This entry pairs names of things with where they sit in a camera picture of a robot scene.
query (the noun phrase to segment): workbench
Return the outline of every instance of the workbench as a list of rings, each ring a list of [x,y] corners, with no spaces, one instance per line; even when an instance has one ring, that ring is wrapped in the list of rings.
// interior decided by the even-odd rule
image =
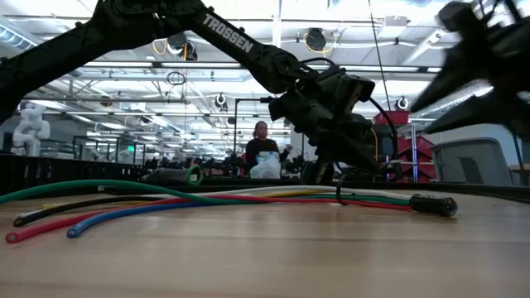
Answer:
[[[17,214],[43,202],[106,196],[1,205],[0,232],[12,231]],[[453,197],[460,206],[453,219],[260,204],[139,214],[77,239],[63,228],[0,244],[0,292],[9,298],[529,297],[530,205]]]

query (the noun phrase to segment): black robotic arm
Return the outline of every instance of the black robotic arm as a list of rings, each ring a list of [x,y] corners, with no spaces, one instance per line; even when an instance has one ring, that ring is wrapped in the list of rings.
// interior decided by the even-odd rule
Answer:
[[[241,63],[270,93],[273,120],[285,117],[318,146],[322,164],[343,161],[378,167],[364,144],[370,124],[351,113],[368,100],[372,81],[349,76],[331,65],[319,74],[275,46],[255,41],[200,0],[99,0],[85,24],[0,64],[0,124],[31,91],[111,50],[136,48],[191,30]]]

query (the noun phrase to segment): black shirt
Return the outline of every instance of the black shirt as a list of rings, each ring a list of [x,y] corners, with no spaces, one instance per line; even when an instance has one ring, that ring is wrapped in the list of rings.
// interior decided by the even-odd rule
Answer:
[[[270,151],[270,152],[278,152],[280,153],[280,150],[278,149],[278,145],[275,141],[266,139],[266,140],[260,140],[258,138],[255,138],[247,143],[247,163],[249,167],[253,167],[258,164],[256,161],[256,156],[259,154],[259,152],[262,151]],[[284,151],[282,154],[280,154],[280,162],[285,161],[287,156],[289,155],[289,152]]]

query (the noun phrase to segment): ceiling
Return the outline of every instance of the ceiling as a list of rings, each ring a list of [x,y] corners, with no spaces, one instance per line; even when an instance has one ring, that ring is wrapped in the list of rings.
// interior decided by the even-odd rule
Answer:
[[[37,45],[75,28],[76,22],[88,21],[97,0],[54,0],[46,2],[46,5],[36,5],[37,2],[39,1],[0,1],[0,12],[3,14],[0,17],[0,27],[4,26]],[[276,46],[291,52],[299,60],[323,56],[322,53],[308,50],[303,42],[303,36],[309,27],[322,28],[327,40],[326,57],[338,65],[347,65],[352,75],[375,81],[373,97],[385,109],[388,109],[387,99],[392,108],[394,101],[401,97],[413,100],[442,65],[443,49],[458,42],[457,36],[443,32],[435,20],[436,13],[448,1],[373,0],[371,9],[368,0],[203,2],[206,6],[213,6],[216,13],[235,26],[244,27],[245,33],[251,37],[262,43],[272,44],[275,41]],[[484,5],[487,7],[491,2],[484,0]],[[526,3],[528,1],[519,2],[524,11],[528,6]],[[373,12],[374,23],[371,22],[370,11]],[[498,11],[502,18],[502,8],[498,8]],[[405,19],[406,26],[389,26],[388,19]],[[374,29],[378,37],[378,48],[374,42]],[[160,40],[137,49],[109,52],[96,60],[103,64],[80,67],[77,77],[65,75],[40,89],[39,93],[30,95],[35,99],[48,99],[49,102],[41,102],[48,105],[47,112],[67,111],[76,121],[87,123],[99,131],[144,132],[144,136],[150,136],[149,141],[174,142],[173,147],[187,141],[188,144],[194,144],[194,148],[208,144],[205,146],[214,147],[219,152],[229,149],[234,138],[234,125],[229,123],[229,116],[234,115],[235,99],[258,99],[271,94],[242,69],[237,61],[194,32],[187,31],[185,34],[195,47],[198,62],[223,64],[217,65],[218,67],[205,64],[191,69],[170,65],[153,68],[152,62],[161,62],[162,65],[183,62],[170,49],[165,49],[165,41]],[[11,57],[21,52],[19,48],[0,42],[0,55]],[[379,56],[385,69],[386,86],[379,69]],[[130,64],[138,61],[145,65]],[[176,70],[187,76],[186,84],[171,86],[167,83],[168,74]],[[470,94],[483,92],[484,87],[487,86],[475,85],[461,90],[429,107],[429,110],[412,116],[435,118]],[[224,95],[228,112],[220,112],[216,108],[215,100],[219,94]],[[110,107],[106,108],[99,102],[103,96],[110,98],[107,99],[113,103]],[[94,114],[109,112],[114,114]],[[368,103],[358,103],[354,112],[371,118],[378,110]],[[150,119],[147,123],[140,119],[142,113]],[[165,115],[153,117],[149,113]],[[288,127],[282,120],[271,122],[265,103],[241,101],[238,104],[238,115],[237,128],[241,131],[238,139],[242,144],[250,139],[257,120],[266,121],[271,128],[277,129],[272,131],[274,139],[280,145],[289,143]]]

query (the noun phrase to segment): white robot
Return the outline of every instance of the white robot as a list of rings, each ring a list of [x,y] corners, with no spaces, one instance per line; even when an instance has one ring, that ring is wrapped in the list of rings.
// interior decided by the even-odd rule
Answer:
[[[46,111],[46,107],[41,105],[26,104],[26,107],[20,112],[20,123],[13,132],[12,153],[19,156],[40,155],[41,140],[50,137],[50,124],[42,120],[44,111]]]

